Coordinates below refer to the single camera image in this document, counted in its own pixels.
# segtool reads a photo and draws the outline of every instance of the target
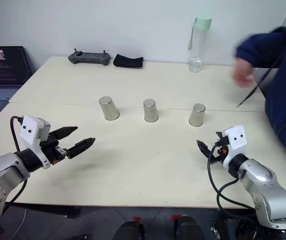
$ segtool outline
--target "human hand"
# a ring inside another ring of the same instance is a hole
[[[242,88],[251,86],[254,81],[254,77],[251,75],[252,72],[253,66],[251,63],[243,58],[236,58],[233,78],[237,85]]]

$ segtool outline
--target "stainless steel cup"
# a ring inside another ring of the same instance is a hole
[[[111,97],[103,96],[99,100],[99,105],[103,111],[104,117],[106,120],[115,120],[120,116],[119,111],[114,105],[114,102]]]
[[[201,103],[197,103],[193,106],[191,116],[189,117],[189,124],[194,127],[199,127],[203,124],[205,113],[205,106]]]
[[[145,99],[143,102],[144,107],[144,119],[149,123],[153,123],[158,120],[159,115],[157,111],[157,105],[151,98]]]

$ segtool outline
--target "remote controller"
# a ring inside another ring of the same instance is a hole
[[[70,56],[68,56],[68,60],[73,63],[91,63],[91,64],[103,64],[104,66],[108,65],[110,62],[110,55],[108,53],[92,53],[92,52],[82,52],[77,51],[74,48],[74,51]]]

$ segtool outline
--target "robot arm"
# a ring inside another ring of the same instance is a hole
[[[212,157],[212,164],[221,162],[234,177],[238,177],[245,190],[252,197],[258,223],[282,239],[286,235],[286,190],[282,188],[275,173],[254,159],[245,156],[247,145],[243,126],[234,126],[224,132],[217,132],[220,141],[219,156]],[[209,157],[208,147],[197,141],[201,152]]]
[[[20,136],[27,149],[0,156],[0,218],[9,193],[30,173],[39,168],[48,169],[51,165],[69,159],[87,150],[95,138],[85,139],[70,149],[59,147],[59,141],[77,129],[62,127],[50,132],[51,125],[42,118],[24,116]]]

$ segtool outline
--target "clear plastic bottle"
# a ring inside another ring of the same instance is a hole
[[[211,22],[212,18],[209,17],[195,18],[188,45],[188,50],[190,50],[191,53],[188,69],[191,72],[198,73],[202,70],[203,53]]]

